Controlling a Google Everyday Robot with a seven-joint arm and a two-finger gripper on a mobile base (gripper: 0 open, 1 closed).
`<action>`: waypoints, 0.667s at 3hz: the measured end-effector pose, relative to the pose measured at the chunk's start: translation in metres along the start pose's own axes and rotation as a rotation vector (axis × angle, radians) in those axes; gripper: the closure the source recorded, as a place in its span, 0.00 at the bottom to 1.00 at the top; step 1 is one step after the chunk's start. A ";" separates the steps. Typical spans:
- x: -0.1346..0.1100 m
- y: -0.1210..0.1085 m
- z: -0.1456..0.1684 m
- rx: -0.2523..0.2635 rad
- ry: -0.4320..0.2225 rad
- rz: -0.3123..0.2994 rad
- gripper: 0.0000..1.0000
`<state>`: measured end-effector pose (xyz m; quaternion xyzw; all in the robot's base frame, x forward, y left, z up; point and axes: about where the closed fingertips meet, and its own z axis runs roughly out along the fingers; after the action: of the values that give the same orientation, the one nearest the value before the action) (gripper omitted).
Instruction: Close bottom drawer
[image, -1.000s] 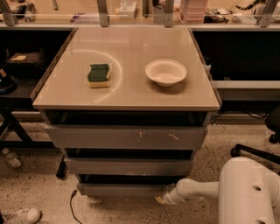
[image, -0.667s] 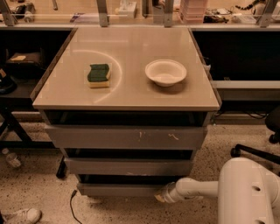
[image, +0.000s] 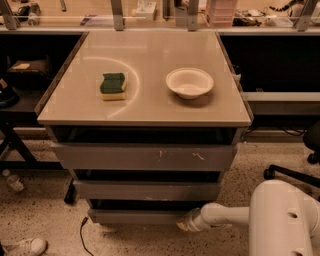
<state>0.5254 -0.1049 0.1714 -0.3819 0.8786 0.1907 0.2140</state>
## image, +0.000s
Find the white and yellow gripper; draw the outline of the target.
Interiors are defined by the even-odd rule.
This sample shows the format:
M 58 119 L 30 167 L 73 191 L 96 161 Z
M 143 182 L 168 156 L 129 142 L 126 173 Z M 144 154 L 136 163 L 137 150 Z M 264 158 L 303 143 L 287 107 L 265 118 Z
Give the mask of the white and yellow gripper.
M 199 215 L 200 209 L 195 208 L 183 215 L 176 225 L 183 231 L 198 232 L 199 228 L 195 224 L 195 218 Z

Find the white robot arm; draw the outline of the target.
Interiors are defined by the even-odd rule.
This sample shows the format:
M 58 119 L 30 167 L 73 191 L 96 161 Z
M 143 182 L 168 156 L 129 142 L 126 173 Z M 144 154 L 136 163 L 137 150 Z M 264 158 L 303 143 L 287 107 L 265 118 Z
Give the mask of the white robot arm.
M 256 187 L 248 207 L 208 203 L 177 222 L 191 232 L 230 225 L 249 227 L 249 256 L 313 256 L 320 203 L 289 183 L 268 180 Z

